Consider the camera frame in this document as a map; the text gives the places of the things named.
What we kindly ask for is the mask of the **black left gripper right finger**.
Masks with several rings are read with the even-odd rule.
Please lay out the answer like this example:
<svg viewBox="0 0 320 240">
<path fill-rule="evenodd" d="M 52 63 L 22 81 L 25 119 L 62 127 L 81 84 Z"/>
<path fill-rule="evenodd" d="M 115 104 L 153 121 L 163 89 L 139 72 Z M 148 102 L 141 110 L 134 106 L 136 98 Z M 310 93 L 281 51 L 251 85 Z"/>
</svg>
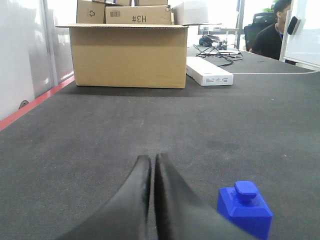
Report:
<svg viewBox="0 0 320 240">
<path fill-rule="evenodd" d="M 154 211 L 160 240 L 254 239 L 201 200 L 167 153 L 158 153 L 155 159 Z"/>
</svg>

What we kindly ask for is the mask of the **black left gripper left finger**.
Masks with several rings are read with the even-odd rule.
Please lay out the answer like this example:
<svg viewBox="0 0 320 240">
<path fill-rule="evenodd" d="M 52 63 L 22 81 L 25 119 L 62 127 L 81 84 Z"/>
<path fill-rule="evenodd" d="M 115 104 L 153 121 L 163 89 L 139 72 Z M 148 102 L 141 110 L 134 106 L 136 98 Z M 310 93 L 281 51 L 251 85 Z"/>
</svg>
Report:
<svg viewBox="0 0 320 240">
<path fill-rule="evenodd" d="M 152 164 L 139 155 L 114 196 L 59 240 L 147 240 Z"/>
</svg>

